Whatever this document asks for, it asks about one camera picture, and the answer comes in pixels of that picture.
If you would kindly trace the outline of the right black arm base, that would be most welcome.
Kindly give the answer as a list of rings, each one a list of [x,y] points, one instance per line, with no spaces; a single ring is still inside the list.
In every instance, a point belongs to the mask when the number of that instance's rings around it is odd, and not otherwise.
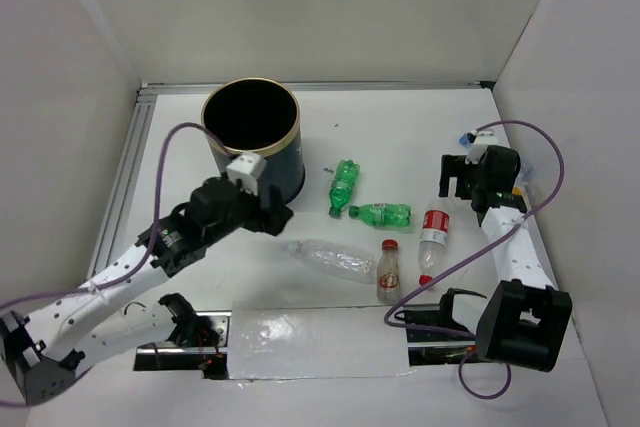
[[[403,309],[394,314],[401,325],[437,325],[439,314],[435,308]],[[441,332],[406,329],[407,352],[411,367],[458,364],[472,350],[474,343],[464,336],[453,337]]]

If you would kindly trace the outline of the large clear crushed bottle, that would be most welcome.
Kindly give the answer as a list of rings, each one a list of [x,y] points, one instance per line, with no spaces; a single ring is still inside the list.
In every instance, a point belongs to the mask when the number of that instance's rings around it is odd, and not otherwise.
[[[285,241],[281,249],[319,274],[361,284],[375,282],[375,259],[358,248],[306,239]]]

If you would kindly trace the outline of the red-label clear water bottle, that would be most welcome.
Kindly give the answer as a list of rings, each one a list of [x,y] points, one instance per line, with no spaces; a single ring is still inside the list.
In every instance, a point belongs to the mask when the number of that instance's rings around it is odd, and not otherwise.
[[[449,198],[431,201],[424,213],[418,247],[419,285],[430,282],[441,272],[447,249],[450,211]]]

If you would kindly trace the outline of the small red-capped milk bottle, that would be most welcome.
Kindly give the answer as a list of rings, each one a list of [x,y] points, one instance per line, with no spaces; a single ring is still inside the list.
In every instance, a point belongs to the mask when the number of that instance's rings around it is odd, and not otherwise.
[[[394,305],[402,297],[400,287],[399,245],[386,239],[381,245],[381,257],[377,265],[377,298],[385,305]]]

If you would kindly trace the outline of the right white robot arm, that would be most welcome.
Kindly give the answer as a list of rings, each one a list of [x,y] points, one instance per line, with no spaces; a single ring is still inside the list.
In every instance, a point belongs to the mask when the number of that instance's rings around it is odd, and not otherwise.
[[[545,273],[524,223],[525,201],[513,192],[520,166],[515,150],[497,145],[474,157],[442,157],[439,194],[469,201],[492,247],[497,286],[490,297],[448,289],[436,326],[448,339],[472,334],[482,360],[549,372],[561,350],[572,300]]]

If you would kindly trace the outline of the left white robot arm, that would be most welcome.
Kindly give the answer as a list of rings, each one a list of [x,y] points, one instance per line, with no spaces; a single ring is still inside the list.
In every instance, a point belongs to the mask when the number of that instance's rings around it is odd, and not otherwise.
[[[52,304],[26,315],[4,312],[1,359],[24,406],[52,400],[96,364],[145,344],[218,348],[220,327],[182,295],[146,303],[138,298],[238,229],[281,234],[293,212],[278,188],[268,197],[263,203],[238,182],[211,178],[76,292],[57,294]]]

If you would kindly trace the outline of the green plastic bottle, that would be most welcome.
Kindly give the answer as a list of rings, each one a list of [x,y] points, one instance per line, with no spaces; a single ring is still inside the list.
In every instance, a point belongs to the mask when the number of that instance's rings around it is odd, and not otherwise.
[[[355,185],[360,174],[360,165],[353,160],[341,160],[334,173],[329,189],[329,211],[332,218],[340,218],[351,202]]]
[[[407,204],[374,203],[352,205],[348,214],[373,228],[406,229],[411,224],[412,210]]]

